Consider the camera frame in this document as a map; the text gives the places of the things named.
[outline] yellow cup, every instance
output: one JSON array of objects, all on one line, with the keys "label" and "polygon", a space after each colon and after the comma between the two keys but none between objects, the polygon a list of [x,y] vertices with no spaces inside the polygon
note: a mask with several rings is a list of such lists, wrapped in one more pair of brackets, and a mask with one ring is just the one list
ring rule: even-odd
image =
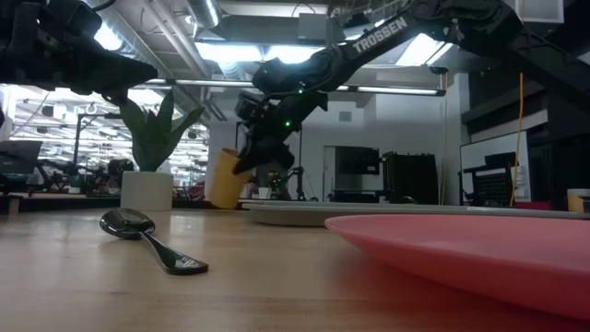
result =
[{"label": "yellow cup", "polygon": [[568,189],[568,208],[570,212],[584,213],[584,200],[589,197],[590,189]]},{"label": "yellow cup", "polygon": [[240,193],[250,178],[249,172],[238,175],[233,173],[233,167],[240,159],[236,151],[223,148],[218,152],[218,159],[213,170],[213,183],[207,198],[218,208],[236,208]]}]

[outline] white plate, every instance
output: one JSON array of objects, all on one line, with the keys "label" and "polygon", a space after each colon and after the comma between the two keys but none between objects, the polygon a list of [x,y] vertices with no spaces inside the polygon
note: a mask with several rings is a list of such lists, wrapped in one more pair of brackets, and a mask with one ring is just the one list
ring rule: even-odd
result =
[{"label": "white plate", "polygon": [[324,227],[328,218],[368,214],[464,214],[558,219],[590,219],[590,214],[519,208],[451,207],[412,204],[361,204],[266,201],[244,204],[250,218],[268,225]]}]

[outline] table surface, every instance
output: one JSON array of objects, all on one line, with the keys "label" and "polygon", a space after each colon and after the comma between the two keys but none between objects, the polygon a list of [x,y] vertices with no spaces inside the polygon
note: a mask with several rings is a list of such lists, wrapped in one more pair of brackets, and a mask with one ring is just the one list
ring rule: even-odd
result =
[{"label": "table surface", "polygon": [[0,331],[590,331],[371,260],[329,230],[248,212],[154,214],[156,236],[210,264],[170,276],[106,210],[0,219]]}]

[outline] potted plant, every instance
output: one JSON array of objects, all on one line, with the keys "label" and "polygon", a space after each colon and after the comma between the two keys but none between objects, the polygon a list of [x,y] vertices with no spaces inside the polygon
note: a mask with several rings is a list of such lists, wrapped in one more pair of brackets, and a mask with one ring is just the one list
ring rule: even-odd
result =
[{"label": "potted plant", "polygon": [[203,110],[197,108],[172,120],[172,91],[164,97],[158,114],[143,111],[130,100],[120,108],[123,122],[131,131],[133,157],[139,166],[139,172],[124,172],[122,208],[140,211],[171,209],[174,178],[156,170],[172,154],[184,131],[199,119]]}]

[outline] spoon handle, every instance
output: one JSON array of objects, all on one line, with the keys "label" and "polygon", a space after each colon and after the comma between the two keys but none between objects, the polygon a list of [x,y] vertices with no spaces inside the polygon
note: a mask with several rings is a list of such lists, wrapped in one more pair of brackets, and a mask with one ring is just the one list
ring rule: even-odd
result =
[{"label": "spoon handle", "polygon": [[207,263],[172,250],[144,231],[141,231],[139,234],[150,244],[153,253],[158,258],[158,263],[167,273],[172,275],[193,275],[209,270]]}]

